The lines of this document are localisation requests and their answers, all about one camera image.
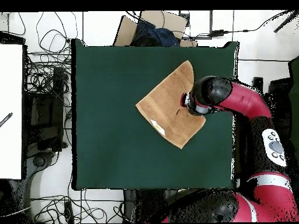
brown towel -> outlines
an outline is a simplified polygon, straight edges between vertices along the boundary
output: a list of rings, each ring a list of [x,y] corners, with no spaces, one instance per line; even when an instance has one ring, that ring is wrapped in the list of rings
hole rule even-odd
[[[191,91],[193,83],[192,65],[185,61],[136,104],[142,116],[180,149],[206,122],[180,106],[182,94]]]

cardboard box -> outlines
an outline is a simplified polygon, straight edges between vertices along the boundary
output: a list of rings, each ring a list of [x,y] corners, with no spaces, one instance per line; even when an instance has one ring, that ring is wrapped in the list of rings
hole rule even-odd
[[[173,31],[176,38],[181,39],[187,25],[187,20],[173,13],[162,10],[146,10],[141,12],[141,18],[156,26],[156,28],[164,28]],[[136,33],[137,24],[130,20],[127,16],[123,16],[120,21],[119,29],[116,34],[114,46],[129,46]],[[181,47],[197,46],[196,41],[181,40]]]

floor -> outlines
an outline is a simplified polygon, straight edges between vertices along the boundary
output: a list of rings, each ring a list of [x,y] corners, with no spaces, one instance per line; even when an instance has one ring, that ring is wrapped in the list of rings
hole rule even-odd
[[[214,10],[213,11],[213,30],[243,30],[255,29],[259,27],[266,19],[281,12],[281,10]],[[41,17],[39,13],[20,13],[26,26],[26,33],[23,37],[26,39],[28,52],[42,51],[38,45],[38,36],[36,25]],[[83,39],[88,46],[110,46],[125,11],[120,12],[58,12],[61,21],[64,24],[68,37],[78,37]],[[212,40],[200,40],[199,46],[216,46],[222,47],[228,41],[240,42],[238,76],[239,80],[251,84],[254,76],[264,78],[263,91],[267,92],[271,80],[289,77],[288,61],[299,56],[299,46],[296,45],[299,40],[298,18],[288,23],[278,33],[273,30],[282,23],[289,14],[280,16],[272,20],[267,25],[257,31],[248,33],[225,34],[222,37]],[[206,33],[208,30],[209,19],[206,11],[190,11],[191,28],[186,29],[187,34],[195,36],[195,32]],[[7,19],[0,15],[0,30],[7,30]],[[39,22],[37,29],[40,37],[51,29],[57,29],[62,32],[62,25],[54,12],[45,12]],[[23,33],[23,25],[18,13],[11,13],[9,19],[9,31],[14,33]],[[45,46],[50,45],[51,39],[45,40]],[[57,38],[52,49],[59,50],[62,41]],[[67,123],[67,128],[71,127],[71,122]],[[49,203],[52,198],[61,197],[55,195],[67,195],[67,188],[71,178],[72,170],[72,153],[71,147],[64,149],[60,153],[59,159],[55,166],[49,167],[44,171],[37,173],[33,179],[31,188],[32,213],[39,213],[42,207]],[[79,191],[69,191],[70,197],[80,204],[81,195]],[[108,219],[114,215],[113,207],[119,206],[123,200],[122,190],[87,190],[86,200],[91,208],[102,208]],[[79,207],[73,205],[74,214],[80,213]],[[101,218],[103,213],[96,211],[95,217]],[[40,220],[48,220],[47,214],[42,214]],[[105,218],[98,220],[99,223],[105,222]],[[113,218],[110,223],[120,223],[121,218]],[[91,217],[85,218],[82,223],[95,223]]]

white board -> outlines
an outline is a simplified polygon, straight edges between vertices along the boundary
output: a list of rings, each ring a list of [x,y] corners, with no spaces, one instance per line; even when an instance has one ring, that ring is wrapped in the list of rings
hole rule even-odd
[[[0,44],[0,179],[21,179],[23,47]]]

green table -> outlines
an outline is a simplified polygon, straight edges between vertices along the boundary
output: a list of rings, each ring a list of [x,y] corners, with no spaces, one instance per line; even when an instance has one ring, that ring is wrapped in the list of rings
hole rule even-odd
[[[233,78],[236,47],[85,47],[72,40],[72,188],[231,188],[232,114],[208,115],[180,150],[135,104],[186,60],[195,80]]]

